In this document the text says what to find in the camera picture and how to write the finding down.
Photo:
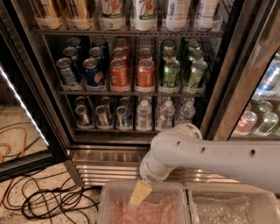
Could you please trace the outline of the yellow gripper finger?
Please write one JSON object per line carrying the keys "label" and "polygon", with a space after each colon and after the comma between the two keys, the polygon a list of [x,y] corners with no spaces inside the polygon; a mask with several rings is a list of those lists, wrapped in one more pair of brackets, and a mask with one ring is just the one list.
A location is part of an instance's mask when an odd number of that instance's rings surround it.
{"label": "yellow gripper finger", "polygon": [[130,196],[129,205],[134,208],[139,207],[151,192],[152,186],[145,180],[139,180]]}

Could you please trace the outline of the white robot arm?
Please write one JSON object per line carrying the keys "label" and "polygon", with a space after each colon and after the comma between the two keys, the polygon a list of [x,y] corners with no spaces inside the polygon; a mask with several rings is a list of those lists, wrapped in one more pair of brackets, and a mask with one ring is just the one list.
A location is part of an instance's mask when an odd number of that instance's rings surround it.
{"label": "white robot arm", "polygon": [[280,193],[280,143],[277,141],[209,141],[190,123],[155,135],[144,156],[129,200],[138,207],[178,167],[201,169],[229,179]]}

